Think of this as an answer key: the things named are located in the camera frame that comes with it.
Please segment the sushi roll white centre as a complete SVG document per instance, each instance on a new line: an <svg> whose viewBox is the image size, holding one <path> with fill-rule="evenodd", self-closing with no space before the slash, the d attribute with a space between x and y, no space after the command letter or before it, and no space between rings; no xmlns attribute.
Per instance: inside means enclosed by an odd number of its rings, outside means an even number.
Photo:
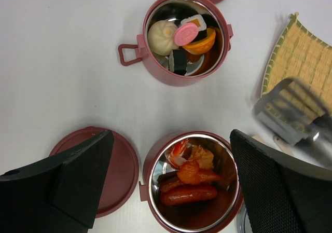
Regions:
<svg viewBox="0 0 332 233"><path fill-rule="evenodd" d="M187 73L187 55L184 49L171 51L169 55L169 71L182 76Z"/></svg>

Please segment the metal tongs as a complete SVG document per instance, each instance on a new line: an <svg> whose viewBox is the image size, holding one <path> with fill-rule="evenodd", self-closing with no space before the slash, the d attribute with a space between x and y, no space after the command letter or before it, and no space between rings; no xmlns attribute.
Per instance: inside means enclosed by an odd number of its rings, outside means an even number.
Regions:
<svg viewBox="0 0 332 233"><path fill-rule="evenodd" d="M253 112L286 144L331 168L331 112L299 79L280 81L256 102Z"/></svg>

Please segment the red chicken wing toy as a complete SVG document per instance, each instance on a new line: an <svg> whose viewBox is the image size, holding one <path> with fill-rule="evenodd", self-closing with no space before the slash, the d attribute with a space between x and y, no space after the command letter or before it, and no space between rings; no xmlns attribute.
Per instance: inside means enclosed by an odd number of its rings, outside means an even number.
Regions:
<svg viewBox="0 0 332 233"><path fill-rule="evenodd" d="M213 171L201 169L195 160L183 163L177 172L177 177L189 185L221 181L223 178Z"/></svg>

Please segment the white rice ball toy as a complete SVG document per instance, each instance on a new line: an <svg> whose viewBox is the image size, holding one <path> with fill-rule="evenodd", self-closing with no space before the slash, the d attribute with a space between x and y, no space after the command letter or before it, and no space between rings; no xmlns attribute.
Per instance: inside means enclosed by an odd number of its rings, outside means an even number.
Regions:
<svg viewBox="0 0 332 233"><path fill-rule="evenodd" d="M179 48L174 42L174 34L178 27L170 21L155 22L148 31L148 44L151 51L161 56L168 56L172 50Z"/></svg>

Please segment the red sausage toy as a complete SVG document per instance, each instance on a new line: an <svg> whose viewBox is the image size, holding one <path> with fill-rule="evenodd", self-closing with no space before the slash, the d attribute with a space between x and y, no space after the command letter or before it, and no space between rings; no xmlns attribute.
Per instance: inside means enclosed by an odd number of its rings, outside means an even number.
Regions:
<svg viewBox="0 0 332 233"><path fill-rule="evenodd" d="M160 195L164 206L175 206L185 203L208 201L217 196L217 189L212 185L184 185Z"/></svg>

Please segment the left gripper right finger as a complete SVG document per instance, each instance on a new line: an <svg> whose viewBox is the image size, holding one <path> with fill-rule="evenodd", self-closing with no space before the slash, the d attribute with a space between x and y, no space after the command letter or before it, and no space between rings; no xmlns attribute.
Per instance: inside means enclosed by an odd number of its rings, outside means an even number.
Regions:
<svg viewBox="0 0 332 233"><path fill-rule="evenodd" d="M331 170L237 129L230 143L253 232L331 232Z"/></svg>

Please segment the brown sausage toy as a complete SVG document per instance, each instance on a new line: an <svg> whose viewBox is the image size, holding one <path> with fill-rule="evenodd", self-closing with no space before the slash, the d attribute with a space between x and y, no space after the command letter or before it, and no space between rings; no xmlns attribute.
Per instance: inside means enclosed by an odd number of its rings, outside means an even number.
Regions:
<svg viewBox="0 0 332 233"><path fill-rule="evenodd" d="M183 186L183 183L179 178L174 177L169 180L163 181L159 184L160 191L162 193L166 193L176 187Z"/></svg>

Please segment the fried cutlet toy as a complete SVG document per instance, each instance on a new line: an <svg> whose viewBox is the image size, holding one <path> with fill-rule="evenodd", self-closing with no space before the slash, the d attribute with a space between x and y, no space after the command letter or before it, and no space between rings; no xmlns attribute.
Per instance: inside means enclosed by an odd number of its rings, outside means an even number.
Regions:
<svg viewBox="0 0 332 233"><path fill-rule="evenodd" d="M203 148L200 145L192 147L192 151L188 160L195 160L201 169L212 171L214 155L209 150Z"/></svg>

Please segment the orange toy fruit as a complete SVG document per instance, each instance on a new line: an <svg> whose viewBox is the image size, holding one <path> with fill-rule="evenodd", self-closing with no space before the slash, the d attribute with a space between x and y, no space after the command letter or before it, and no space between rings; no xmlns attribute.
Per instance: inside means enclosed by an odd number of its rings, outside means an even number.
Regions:
<svg viewBox="0 0 332 233"><path fill-rule="evenodd" d="M216 31L212 28L207 28L207 37L197 42L184 45L182 48L190 54L201 55L208 52L215 43Z"/></svg>

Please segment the sushi roll orange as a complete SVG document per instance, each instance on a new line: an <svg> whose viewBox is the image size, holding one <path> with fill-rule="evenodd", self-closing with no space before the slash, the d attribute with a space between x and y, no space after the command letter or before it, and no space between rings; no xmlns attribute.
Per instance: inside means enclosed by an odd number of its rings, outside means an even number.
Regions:
<svg viewBox="0 0 332 233"><path fill-rule="evenodd" d="M187 24L187 23L193 23L198 27L198 35L193 40L199 41L207 37L207 25L206 22L201 14L196 14L191 17L185 18L181 21L181 25Z"/></svg>

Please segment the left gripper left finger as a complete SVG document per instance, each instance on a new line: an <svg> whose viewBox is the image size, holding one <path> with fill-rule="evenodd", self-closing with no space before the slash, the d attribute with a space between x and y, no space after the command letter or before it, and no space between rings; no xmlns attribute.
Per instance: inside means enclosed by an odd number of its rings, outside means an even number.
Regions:
<svg viewBox="0 0 332 233"><path fill-rule="evenodd" d="M1 175L1 232L87 232L97 214L114 137L105 130Z"/></svg>

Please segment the pink round toy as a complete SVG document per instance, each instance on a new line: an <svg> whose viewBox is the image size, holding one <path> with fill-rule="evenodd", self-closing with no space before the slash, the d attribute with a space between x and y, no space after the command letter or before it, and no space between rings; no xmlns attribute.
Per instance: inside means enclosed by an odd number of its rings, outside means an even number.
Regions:
<svg viewBox="0 0 332 233"><path fill-rule="evenodd" d="M173 40L177 46L190 44L198 35L199 29L194 23L181 25L174 33Z"/></svg>

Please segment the toy shrimp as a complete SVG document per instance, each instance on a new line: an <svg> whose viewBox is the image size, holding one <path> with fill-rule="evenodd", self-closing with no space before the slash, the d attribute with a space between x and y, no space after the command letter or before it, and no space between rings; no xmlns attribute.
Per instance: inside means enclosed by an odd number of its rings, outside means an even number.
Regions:
<svg viewBox="0 0 332 233"><path fill-rule="evenodd" d="M188 139L184 139L173 144L172 147L165 153L169 163L177 169L179 169L181 165L187 161L187 159L183 157L183 154L187 149L188 141Z"/></svg>

